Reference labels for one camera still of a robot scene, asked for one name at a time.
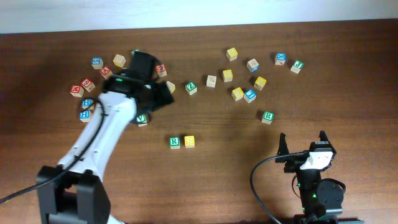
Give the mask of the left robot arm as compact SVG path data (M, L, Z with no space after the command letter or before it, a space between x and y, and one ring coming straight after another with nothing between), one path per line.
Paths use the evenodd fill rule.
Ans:
M153 76L159 64L155 56L135 52L128 68L104 81L75 144L57 166L43 166L37 175L42 223L118 223L103 186L104 172L126 126L173 102L166 83Z

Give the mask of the yellow S block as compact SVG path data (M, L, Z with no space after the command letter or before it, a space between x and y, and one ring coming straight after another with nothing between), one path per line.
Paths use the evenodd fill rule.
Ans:
M184 144L185 144L186 148L195 147L195 137L193 135L185 136L184 137Z
M222 76L224 82L231 82L233 80L232 70L223 70Z

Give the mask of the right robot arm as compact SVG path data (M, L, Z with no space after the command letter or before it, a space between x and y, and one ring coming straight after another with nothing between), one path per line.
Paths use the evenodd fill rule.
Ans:
M321 173L331 167L336 150L324 131L319 141L309 149L290 153L285 134L280 134L276 163L284 164L285 173L294 173L297 180L302 215L294 216L294 223L364 223L358 218L339 218L343 213L342 203L346 186L336 179L323 179Z

